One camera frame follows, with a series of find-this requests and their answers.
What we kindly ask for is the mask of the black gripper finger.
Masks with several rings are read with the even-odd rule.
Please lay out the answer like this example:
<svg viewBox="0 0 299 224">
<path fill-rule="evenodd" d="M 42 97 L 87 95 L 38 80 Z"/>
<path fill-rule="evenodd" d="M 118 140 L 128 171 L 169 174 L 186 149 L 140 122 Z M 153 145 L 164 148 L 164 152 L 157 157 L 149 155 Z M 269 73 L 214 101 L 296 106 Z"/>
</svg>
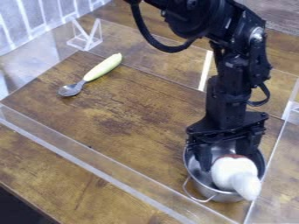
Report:
<svg viewBox="0 0 299 224">
<path fill-rule="evenodd" d="M 210 145 L 206 143 L 200 143 L 194 147 L 194 158 L 200 163 L 200 169 L 204 172 L 208 172 L 210 170 L 210 160 L 212 160 L 212 154 L 210 154 Z"/>
<path fill-rule="evenodd" d="M 260 134 L 246 133 L 236 140 L 234 152 L 241 156 L 252 158 L 253 155 L 257 153 L 260 140 Z"/>
</svg>

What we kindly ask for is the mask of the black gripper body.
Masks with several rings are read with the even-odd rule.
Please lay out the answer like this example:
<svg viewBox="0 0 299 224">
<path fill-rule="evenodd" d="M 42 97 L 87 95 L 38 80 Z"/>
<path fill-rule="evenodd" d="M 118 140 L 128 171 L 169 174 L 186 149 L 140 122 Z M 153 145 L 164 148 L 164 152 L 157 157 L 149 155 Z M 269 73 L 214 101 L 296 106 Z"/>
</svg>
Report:
<svg viewBox="0 0 299 224">
<path fill-rule="evenodd" d="M 241 124 L 221 128 L 206 116 L 192 124 L 185 133 L 188 144 L 214 144 L 222 141 L 240 140 L 249 146 L 257 146 L 265 134 L 265 112 L 246 112 Z"/>
</svg>

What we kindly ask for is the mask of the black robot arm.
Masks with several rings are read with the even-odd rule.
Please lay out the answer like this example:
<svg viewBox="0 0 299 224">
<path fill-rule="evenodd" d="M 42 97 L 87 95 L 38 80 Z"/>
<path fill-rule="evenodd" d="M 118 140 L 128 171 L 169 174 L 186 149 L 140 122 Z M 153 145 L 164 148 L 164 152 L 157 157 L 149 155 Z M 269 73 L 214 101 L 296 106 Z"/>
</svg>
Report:
<svg viewBox="0 0 299 224">
<path fill-rule="evenodd" d="M 186 149 L 200 168 L 205 172 L 210 169 L 210 149 L 217 144 L 233 143 L 234 152 L 254 159 L 268 114 L 249 112 L 246 107 L 266 103 L 249 100 L 253 88 L 269 93 L 265 20 L 234 0 L 124 1 L 144 39 L 160 51 L 177 53 L 196 39 L 209 40 L 217 74 L 208 79 L 205 116 L 186 128 Z M 138 8 L 141 2 L 161 11 L 172 32 L 185 39 L 181 45 L 164 45 L 150 35 Z"/>
</svg>

